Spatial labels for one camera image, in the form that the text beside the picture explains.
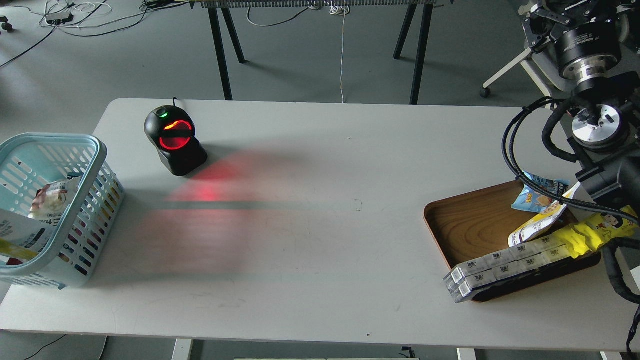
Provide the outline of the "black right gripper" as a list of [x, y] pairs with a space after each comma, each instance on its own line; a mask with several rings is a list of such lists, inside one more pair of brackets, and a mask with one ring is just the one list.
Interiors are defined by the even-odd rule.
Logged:
[[579, 83], [586, 77], [583, 73], [586, 65], [595, 64], [605, 73], [622, 59], [617, 29], [612, 20], [565, 26], [563, 15], [549, 2], [526, 2], [519, 11], [526, 45], [530, 49], [541, 47], [550, 34], [558, 75], [562, 79]]

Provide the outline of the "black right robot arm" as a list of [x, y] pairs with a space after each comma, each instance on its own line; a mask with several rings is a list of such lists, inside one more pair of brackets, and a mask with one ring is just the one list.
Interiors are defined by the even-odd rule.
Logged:
[[555, 109], [541, 132], [546, 150], [578, 163], [576, 179], [592, 202], [569, 207], [639, 223], [639, 73], [608, 76], [621, 45], [639, 53], [637, 0], [531, 0], [521, 18], [533, 51], [553, 45], [558, 75], [574, 82], [569, 98], [544, 96], [524, 107], [502, 137], [510, 171], [535, 191], [517, 164], [514, 141], [525, 118], [547, 104]]

